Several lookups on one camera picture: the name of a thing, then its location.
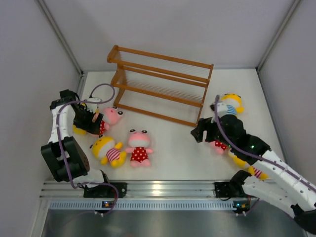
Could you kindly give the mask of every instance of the black bracket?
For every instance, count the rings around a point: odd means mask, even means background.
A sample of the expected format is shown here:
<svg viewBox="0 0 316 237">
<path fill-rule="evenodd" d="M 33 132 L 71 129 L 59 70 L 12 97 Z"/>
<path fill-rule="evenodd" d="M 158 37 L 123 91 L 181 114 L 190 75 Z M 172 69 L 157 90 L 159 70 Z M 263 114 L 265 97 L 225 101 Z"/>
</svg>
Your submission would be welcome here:
<svg viewBox="0 0 316 237">
<path fill-rule="evenodd" d="M 123 183 L 123 182 L 110 183 L 107 175 L 103 171 L 101 172 L 103 174 L 104 183 L 112 184 L 114 187 L 118 189 L 117 198 L 125 197 L 127 193 L 127 183 Z M 106 185 L 98 185 L 93 188 L 88 188 L 87 186 L 85 186 L 83 197 L 84 198 L 116 198 L 116 192 L 113 188 Z"/>
</svg>

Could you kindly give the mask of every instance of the white table surface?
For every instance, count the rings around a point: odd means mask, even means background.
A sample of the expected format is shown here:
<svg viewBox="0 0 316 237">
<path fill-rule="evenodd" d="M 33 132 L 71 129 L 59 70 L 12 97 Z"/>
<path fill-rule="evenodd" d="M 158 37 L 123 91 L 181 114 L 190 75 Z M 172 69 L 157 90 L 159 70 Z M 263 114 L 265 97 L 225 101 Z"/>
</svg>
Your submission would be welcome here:
<svg viewBox="0 0 316 237">
<path fill-rule="evenodd" d="M 82 99 L 88 98 L 96 85 L 110 83 L 114 73 L 89 72 Z M 98 88 L 93 95 L 105 100 L 110 97 L 111 91 L 110 88 L 104 86 Z M 201 118 L 212 116 L 209 105 L 215 100 L 216 94 L 225 93 L 236 93 L 242 97 L 245 110 L 239 118 L 243 121 L 245 129 L 248 133 L 263 139 L 283 159 L 255 69 L 215 69 Z M 120 103 L 191 121 L 195 121 L 197 116 L 197 110 L 192 106 L 165 102 L 163 99 L 135 92 L 126 92 Z M 113 101 L 100 108 L 112 105 Z M 122 141 L 125 148 L 130 129 L 147 130 L 152 139 L 151 148 L 154 150 L 154 153 L 149 155 L 151 167 L 131 167 L 130 156 L 120 168 L 113 169 L 108 164 L 102 166 L 89 148 L 96 138 L 90 135 L 75 135 L 89 159 L 90 166 L 102 169 L 111 180 L 223 180 L 230 179 L 238 171 L 238 167 L 227 154 L 217 155 L 205 142 L 198 144 L 190 134 L 192 127 L 132 111 L 122 111 L 123 118 L 118 124 L 112 126 L 106 135 L 113 137 L 117 142 Z"/>
</svg>

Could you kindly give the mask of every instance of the cable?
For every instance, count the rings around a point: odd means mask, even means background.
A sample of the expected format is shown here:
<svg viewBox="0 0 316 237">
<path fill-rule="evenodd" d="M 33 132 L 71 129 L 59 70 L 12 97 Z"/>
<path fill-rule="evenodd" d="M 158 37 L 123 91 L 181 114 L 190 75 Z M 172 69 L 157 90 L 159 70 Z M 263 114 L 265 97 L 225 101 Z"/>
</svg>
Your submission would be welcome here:
<svg viewBox="0 0 316 237">
<path fill-rule="evenodd" d="M 254 209 L 254 207 L 259 203 L 259 201 L 260 201 L 260 198 L 256 200 L 256 202 L 251 206 L 251 208 L 249 209 L 249 211 L 246 212 L 246 214 L 249 214 Z"/>
<path fill-rule="evenodd" d="M 114 95 L 115 95 L 115 89 L 112 85 L 108 84 L 108 83 L 103 83 L 103 84 L 100 84 L 100 85 L 97 85 L 91 92 L 90 96 L 92 95 L 92 93 L 100 86 L 102 85 L 107 85 L 109 87 L 112 88 L 113 90 L 113 94 L 112 96 L 110 97 L 110 99 L 106 100 L 106 101 L 101 101 L 101 102 L 92 102 L 92 101 L 83 101 L 83 100 L 75 100 L 75 101 L 70 101 L 70 102 L 67 102 L 66 104 L 64 104 L 58 111 L 58 114 L 57 114 L 57 117 L 56 117 L 56 125 L 57 125 L 57 137 L 58 137 L 58 144 L 59 144 L 59 148 L 60 148 L 60 152 L 61 152 L 61 156 L 64 160 L 64 163 L 65 163 L 65 167 L 66 167 L 66 171 L 67 171 L 67 174 L 68 174 L 68 177 L 69 177 L 69 182 L 71 184 L 71 186 L 74 188 L 74 189 L 77 189 L 79 187 L 82 187 L 83 185 L 86 185 L 86 184 L 93 184 L 93 185 L 104 185 L 104 186 L 109 186 L 111 188 L 114 189 L 114 191 L 116 192 L 116 197 L 114 199 L 114 204 L 113 206 L 110 208 L 110 210 L 108 212 L 106 212 L 106 214 L 109 214 L 113 211 L 116 203 L 117 203 L 117 200 L 118 200 L 118 197 L 119 197 L 119 191 L 118 189 L 112 185 L 112 184 L 108 184 L 108 183 L 96 183 L 96 182 L 83 182 L 83 183 L 79 183 L 75 186 L 74 184 L 74 180 L 73 180 L 73 177 L 71 175 L 71 172 L 70 172 L 70 168 L 69 168 L 69 165 L 68 165 L 68 162 L 67 162 L 67 158 L 66 158 L 66 154 L 65 154 L 65 150 L 63 148 L 63 145 L 62 145 L 62 139 L 61 139 L 61 132 L 60 132 L 60 127 L 59 127 L 59 118 L 60 118 L 60 113 L 63 111 L 63 109 L 68 106 L 68 105 L 71 105 L 71 104 L 75 104 L 75 103 L 90 103 L 90 104 L 104 104 L 104 103 L 107 103 L 109 101 L 111 101 L 113 98 L 114 98 Z"/>
<path fill-rule="evenodd" d="M 228 201 L 229 199 L 231 199 L 231 197 L 228 197 L 228 198 L 226 198 L 226 199 L 221 199 L 221 198 L 219 197 L 219 199 L 222 200 L 222 201 Z"/>
<path fill-rule="evenodd" d="M 218 101 L 219 101 L 219 95 L 216 95 L 215 97 L 215 110 L 214 110 L 214 113 L 215 113 L 215 121 L 217 123 L 217 127 L 220 131 L 220 133 L 222 134 L 222 136 L 224 137 L 224 139 L 226 140 L 226 142 L 231 145 L 232 148 L 234 148 L 235 150 L 237 150 L 238 152 L 240 153 L 243 153 L 245 154 L 246 156 L 250 156 L 252 158 L 255 158 L 255 159 L 258 159 L 258 160 L 261 160 L 261 161 L 265 161 L 269 164 L 272 164 L 278 168 L 280 168 L 281 170 L 284 170 L 286 173 L 288 173 L 289 175 L 291 175 L 292 177 L 294 177 L 295 179 L 299 180 L 300 177 L 297 176 L 296 174 L 294 174 L 293 172 L 291 172 L 290 170 L 286 170 L 286 167 L 283 167 L 282 165 L 278 164 L 278 163 L 274 163 L 273 161 L 271 160 L 268 160 L 268 159 L 265 159 L 263 157 L 260 157 L 258 155 L 255 155 L 255 154 L 252 154 L 252 153 L 249 153 L 249 152 L 246 152 L 242 149 L 240 149 L 239 147 L 237 147 L 234 143 L 232 143 L 231 140 L 229 140 L 229 138 L 227 137 L 227 135 L 225 134 L 221 124 L 220 124 L 220 121 L 219 121 L 219 117 L 218 117 L 218 114 L 217 114 L 217 104 L 218 104 Z M 316 193 L 316 188 L 314 188 L 312 185 L 310 185 L 309 183 L 305 182 L 304 180 L 299 180 L 299 182 L 301 182 L 303 185 L 305 185 L 307 188 L 313 190 L 315 193 Z"/>
</svg>

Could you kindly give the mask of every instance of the wooden rack leg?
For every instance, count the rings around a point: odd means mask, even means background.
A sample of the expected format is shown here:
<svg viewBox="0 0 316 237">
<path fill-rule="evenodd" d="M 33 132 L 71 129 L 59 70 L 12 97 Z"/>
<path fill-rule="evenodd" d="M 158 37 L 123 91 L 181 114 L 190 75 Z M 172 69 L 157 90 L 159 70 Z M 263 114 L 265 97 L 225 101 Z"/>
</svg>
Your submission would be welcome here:
<svg viewBox="0 0 316 237">
<path fill-rule="evenodd" d="M 121 98 L 122 98 L 124 92 L 125 92 L 125 89 L 121 89 L 121 88 L 119 89 L 118 95 L 117 95 L 117 97 L 115 98 L 114 103 L 113 103 L 114 106 L 119 107 L 119 106 L 118 106 L 118 105 L 119 105 L 119 101 L 121 100 Z"/>
<path fill-rule="evenodd" d="M 123 69 L 123 66 L 122 66 L 122 65 L 118 65 L 118 71 L 121 72 L 122 77 L 123 77 L 121 83 L 122 83 L 123 85 L 126 85 L 126 73 L 125 73 L 125 70 Z M 116 97 L 115 100 L 114 100 L 114 106 L 118 107 L 119 101 L 121 100 L 121 98 L 122 98 L 124 92 L 125 92 L 125 89 L 121 89 L 121 88 L 119 89 L 118 95 L 117 95 L 117 97 Z"/>
</svg>

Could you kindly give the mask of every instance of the pink plush toy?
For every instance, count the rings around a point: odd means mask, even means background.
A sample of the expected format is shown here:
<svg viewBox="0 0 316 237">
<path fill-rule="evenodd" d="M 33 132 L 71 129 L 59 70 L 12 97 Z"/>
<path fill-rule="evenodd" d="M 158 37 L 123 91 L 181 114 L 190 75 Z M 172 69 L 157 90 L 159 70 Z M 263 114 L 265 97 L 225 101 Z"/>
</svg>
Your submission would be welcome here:
<svg viewBox="0 0 316 237">
<path fill-rule="evenodd" d="M 147 131 L 136 132 L 135 129 L 130 130 L 130 136 L 128 139 L 129 148 L 126 148 L 127 153 L 132 153 L 130 158 L 130 165 L 133 167 L 150 166 L 150 160 L 148 154 L 153 153 L 152 149 L 148 149 L 150 145 L 150 138 L 147 135 Z"/>
<path fill-rule="evenodd" d="M 105 131 L 110 129 L 110 125 L 116 124 L 123 116 L 122 111 L 118 111 L 116 106 L 107 107 L 103 110 L 103 121 Z"/>
</svg>

